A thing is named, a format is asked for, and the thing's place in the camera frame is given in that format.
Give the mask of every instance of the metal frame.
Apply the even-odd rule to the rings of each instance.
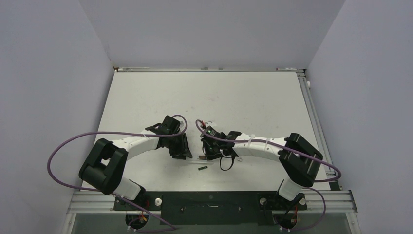
[[[327,143],[324,138],[323,131],[321,129],[320,121],[314,108],[314,103],[311,98],[310,89],[307,84],[304,69],[287,69],[277,70],[276,68],[266,69],[246,69],[246,68],[190,68],[190,69],[174,69],[174,68],[115,68],[115,72],[295,72],[297,73],[301,91],[304,97],[305,105],[310,116],[311,124],[316,136],[317,145],[320,152],[325,156],[328,163],[332,163],[330,154],[328,151]],[[328,168],[326,170],[327,177],[334,176],[334,170]],[[352,234],[361,234],[360,227],[357,221],[357,208],[352,196],[351,191],[320,191],[326,200],[326,212],[328,213],[346,213],[347,220],[349,222],[350,231]],[[307,201],[307,211],[303,213],[321,213],[323,210],[323,203],[321,197],[313,191],[303,191]],[[118,214],[128,213],[135,214],[139,211],[114,211],[113,203],[115,198],[112,195],[104,195],[99,192],[74,192],[72,200],[69,205],[66,220],[63,226],[63,234],[71,234],[73,223],[76,219],[77,213],[90,213],[90,214]],[[153,211],[153,213],[159,214],[160,211]]]

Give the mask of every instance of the black strap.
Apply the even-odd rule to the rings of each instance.
[[[234,165],[234,159],[235,159],[235,157],[231,157],[231,160],[232,160],[232,162],[231,162],[231,166],[228,168],[228,169],[222,169],[222,165],[221,165],[221,162],[222,162],[222,158],[223,158],[224,156],[222,156],[221,158],[220,158],[220,168],[221,168],[221,170],[223,170],[224,172],[225,171],[228,171],[229,169],[231,169],[232,168],[232,166]]]

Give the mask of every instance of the white table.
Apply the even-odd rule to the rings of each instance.
[[[147,191],[273,191],[287,174],[275,161],[255,157],[236,160],[221,171],[219,160],[204,161],[195,120],[214,121],[218,131],[240,131],[258,137],[299,133],[317,148],[296,73],[292,72],[118,72],[109,91],[99,131],[140,132],[166,115],[188,120],[193,160],[172,159],[167,149],[139,155],[126,164],[124,176]],[[124,136],[99,135],[96,139]],[[223,168],[230,165],[223,159]],[[317,179],[326,179],[320,167]],[[91,187],[83,182],[84,187]],[[330,190],[328,183],[314,184]]]

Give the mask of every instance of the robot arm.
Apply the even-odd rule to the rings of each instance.
[[[192,158],[185,133],[178,136],[180,121],[166,116],[162,123],[155,124],[140,132],[142,136],[108,141],[99,139],[83,163],[79,177],[105,195],[115,193],[129,200],[139,198],[145,189],[132,180],[123,177],[126,161],[149,150],[161,147],[169,149],[173,158]]]
[[[301,135],[292,133],[287,138],[264,138],[234,131],[225,135],[211,126],[203,128],[206,134],[201,134],[201,141],[207,160],[225,155],[231,156],[232,163],[238,156],[255,156],[280,162],[288,177],[282,183],[278,193],[288,201],[294,200],[303,187],[313,186],[320,164],[271,144],[276,143],[322,160],[322,154]],[[235,142],[219,141],[209,136]]]

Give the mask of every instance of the wall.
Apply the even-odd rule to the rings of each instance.
[[[79,0],[119,67],[298,67],[344,0]]]
[[[412,233],[413,1],[347,0],[307,70],[363,233]]]
[[[60,233],[72,189],[46,162],[97,129],[113,68],[76,0],[0,2],[0,233]],[[62,150],[56,176],[80,184],[91,138]]]

